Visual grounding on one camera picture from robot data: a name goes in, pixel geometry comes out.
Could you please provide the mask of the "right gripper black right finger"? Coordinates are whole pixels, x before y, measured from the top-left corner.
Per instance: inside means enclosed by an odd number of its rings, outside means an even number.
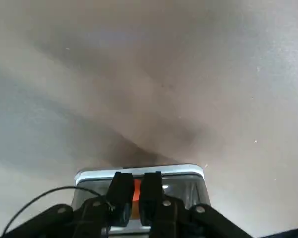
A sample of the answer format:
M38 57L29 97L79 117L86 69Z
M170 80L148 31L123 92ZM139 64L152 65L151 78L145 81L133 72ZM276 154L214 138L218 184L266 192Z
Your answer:
M161 172L144 174L140 185L140 221L150 226L150 238L251 237L208 204L186 209L181 199L165 195Z

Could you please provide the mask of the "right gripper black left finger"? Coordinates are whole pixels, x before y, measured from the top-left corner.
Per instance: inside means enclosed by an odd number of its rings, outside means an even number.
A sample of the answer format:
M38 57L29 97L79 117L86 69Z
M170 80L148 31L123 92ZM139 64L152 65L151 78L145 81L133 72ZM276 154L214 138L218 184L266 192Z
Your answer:
M74 210L66 204L54 205L14 229L15 219L30 205L56 191L74 189L93 195ZM107 238L111 227L125 227L130 219L134 196L131 173L116 172L105 195L95 190L63 186L51 189L24 205L8 222L3 238Z

